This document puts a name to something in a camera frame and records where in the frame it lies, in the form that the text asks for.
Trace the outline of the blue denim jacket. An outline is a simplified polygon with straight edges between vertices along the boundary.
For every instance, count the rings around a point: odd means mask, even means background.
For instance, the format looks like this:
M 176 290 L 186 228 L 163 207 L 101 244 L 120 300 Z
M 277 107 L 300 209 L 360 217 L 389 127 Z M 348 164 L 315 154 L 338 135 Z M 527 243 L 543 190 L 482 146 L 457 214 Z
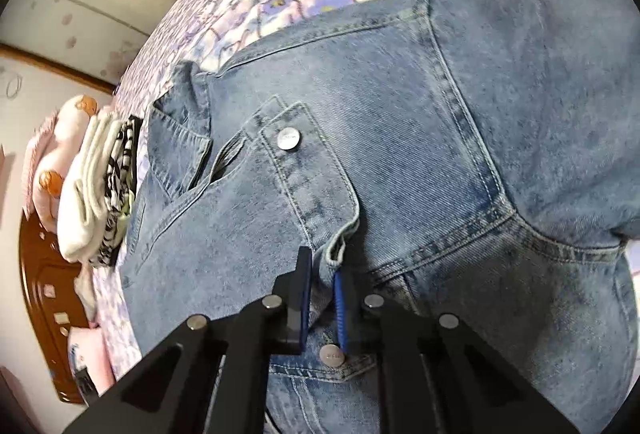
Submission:
M 314 253 L 305 353 L 268 422 L 373 433 L 369 356 L 336 343 L 352 269 L 465 321 L 579 431 L 622 404 L 638 345 L 639 12 L 632 0 L 376 0 L 179 64 L 149 112 L 120 277 L 140 350 L 239 312 Z

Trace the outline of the white pillow with blue print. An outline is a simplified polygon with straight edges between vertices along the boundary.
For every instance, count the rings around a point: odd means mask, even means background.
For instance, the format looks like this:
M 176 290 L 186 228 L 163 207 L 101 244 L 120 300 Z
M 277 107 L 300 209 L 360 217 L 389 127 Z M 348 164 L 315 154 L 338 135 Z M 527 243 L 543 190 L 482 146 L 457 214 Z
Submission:
M 70 373 L 89 406 L 115 383 L 101 329 L 70 328 L 67 352 Z

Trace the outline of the wooden headboard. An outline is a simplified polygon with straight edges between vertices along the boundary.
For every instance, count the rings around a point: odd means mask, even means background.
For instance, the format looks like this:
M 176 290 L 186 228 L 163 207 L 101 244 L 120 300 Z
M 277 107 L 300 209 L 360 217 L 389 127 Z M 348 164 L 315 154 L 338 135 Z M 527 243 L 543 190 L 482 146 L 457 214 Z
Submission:
M 26 310 L 56 395 L 61 402 L 80 405 L 67 354 L 70 329 L 88 326 L 74 289 L 80 266 L 61 257 L 58 239 L 35 214 L 21 217 L 18 257 Z

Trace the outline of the folded white garment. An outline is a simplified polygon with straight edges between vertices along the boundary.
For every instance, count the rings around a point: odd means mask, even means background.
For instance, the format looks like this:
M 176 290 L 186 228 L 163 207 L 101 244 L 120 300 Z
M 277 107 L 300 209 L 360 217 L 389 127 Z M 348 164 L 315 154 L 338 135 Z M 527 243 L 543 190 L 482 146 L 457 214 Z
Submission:
M 63 183 L 58 205 L 58 250 L 69 262 L 88 262 L 105 232 L 105 176 L 124 121 L 101 109 L 89 120 L 80 150 Z

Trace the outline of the black white patterned garment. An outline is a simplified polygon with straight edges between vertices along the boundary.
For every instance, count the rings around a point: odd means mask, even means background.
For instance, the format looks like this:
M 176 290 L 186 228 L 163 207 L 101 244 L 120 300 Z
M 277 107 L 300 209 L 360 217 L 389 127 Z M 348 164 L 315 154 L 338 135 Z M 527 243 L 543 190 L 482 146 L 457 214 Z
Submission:
M 136 153 L 142 120 L 130 116 L 116 134 L 105 172 L 106 222 L 103 237 L 89 264 L 112 267 L 124 239 L 136 198 Z

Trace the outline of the pink bear print quilt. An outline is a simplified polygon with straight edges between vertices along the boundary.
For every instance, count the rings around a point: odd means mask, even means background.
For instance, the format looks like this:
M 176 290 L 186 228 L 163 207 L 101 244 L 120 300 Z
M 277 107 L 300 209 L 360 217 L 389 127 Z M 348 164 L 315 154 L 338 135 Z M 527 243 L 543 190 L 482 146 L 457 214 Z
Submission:
M 26 219 L 36 213 L 49 233 L 56 233 L 63 183 L 89 120 L 100 108 L 93 96 L 73 96 L 44 118 L 27 143 L 21 177 L 23 213 Z

